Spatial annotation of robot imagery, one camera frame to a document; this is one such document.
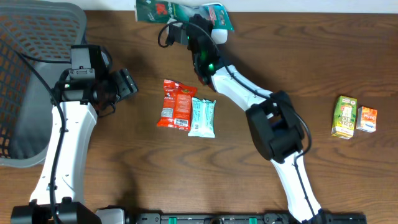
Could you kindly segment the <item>green white 3M packet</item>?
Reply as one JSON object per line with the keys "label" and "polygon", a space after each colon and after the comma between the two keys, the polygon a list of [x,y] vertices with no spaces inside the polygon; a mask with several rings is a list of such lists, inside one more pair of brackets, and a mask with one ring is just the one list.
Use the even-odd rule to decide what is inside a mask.
{"label": "green white 3M packet", "polygon": [[136,0],[136,21],[163,23],[189,21],[195,14],[212,22],[215,29],[234,30],[228,12],[220,3],[188,6],[173,1]]}

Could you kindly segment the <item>red snack packet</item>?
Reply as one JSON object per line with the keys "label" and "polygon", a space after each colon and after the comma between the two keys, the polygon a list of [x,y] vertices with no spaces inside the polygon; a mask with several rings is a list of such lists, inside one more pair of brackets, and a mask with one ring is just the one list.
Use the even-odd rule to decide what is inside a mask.
{"label": "red snack packet", "polygon": [[158,127],[191,130],[192,98],[197,88],[173,80],[164,80],[164,103]]}

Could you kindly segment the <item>white teal wipes packet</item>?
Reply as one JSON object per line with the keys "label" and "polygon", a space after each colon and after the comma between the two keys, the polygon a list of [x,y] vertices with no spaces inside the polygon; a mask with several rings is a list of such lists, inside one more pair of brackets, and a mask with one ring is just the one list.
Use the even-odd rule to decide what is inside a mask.
{"label": "white teal wipes packet", "polygon": [[215,138],[214,113],[216,101],[192,98],[190,137]]}

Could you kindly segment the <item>green snack box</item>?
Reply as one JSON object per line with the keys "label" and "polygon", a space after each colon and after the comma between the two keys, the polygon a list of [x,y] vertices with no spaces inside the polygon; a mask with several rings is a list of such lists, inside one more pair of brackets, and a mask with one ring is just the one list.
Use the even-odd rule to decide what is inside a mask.
{"label": "green snack box", "polygon": [[331,126],[331,135],[342,139],[354,136],[356,123],[357,99],[339,96],[336,100]]}

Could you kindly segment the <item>small orange candy box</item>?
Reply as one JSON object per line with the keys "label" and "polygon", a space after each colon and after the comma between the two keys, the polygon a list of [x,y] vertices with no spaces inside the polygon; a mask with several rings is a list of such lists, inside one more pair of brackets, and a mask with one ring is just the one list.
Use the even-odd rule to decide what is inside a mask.
{"label": "small orange candy box", "polygon": [[358,109],[356,129],[373,133],[376,131],[377,110],[362,106]]}

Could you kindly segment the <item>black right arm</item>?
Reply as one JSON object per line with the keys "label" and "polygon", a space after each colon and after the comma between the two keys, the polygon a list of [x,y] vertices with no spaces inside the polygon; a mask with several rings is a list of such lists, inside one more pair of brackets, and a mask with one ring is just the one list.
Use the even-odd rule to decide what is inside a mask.
{"label": "black right arm", "polygon": [[199,80],[236,103],[246,114],[252,141],[259,154],[275,167],[290,214],[301,223],[319,223],[322,208],[316,200],[304,155],[312,143],[307,124],[284,91],[264,90],[240,74],[221,55],[211,38],[213,24],[195,14],[188,20],[188,49]]}

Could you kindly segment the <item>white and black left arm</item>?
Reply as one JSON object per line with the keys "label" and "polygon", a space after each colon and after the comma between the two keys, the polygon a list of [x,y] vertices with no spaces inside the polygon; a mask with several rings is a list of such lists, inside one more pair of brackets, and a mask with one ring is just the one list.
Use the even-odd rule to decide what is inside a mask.
{"label": "white and black left arm", "polygon": [[11,223],[132,223],[122,207],[92,212],[84,204],[83,185],[88,145],[100,111],[137,93],[137,85],[127,69],[111,71],[113,61],[99,45],[73,45],[70,53],[71,67],[54,87],[30,67],[50,95],[52,132],[29,204],[13,208]]}

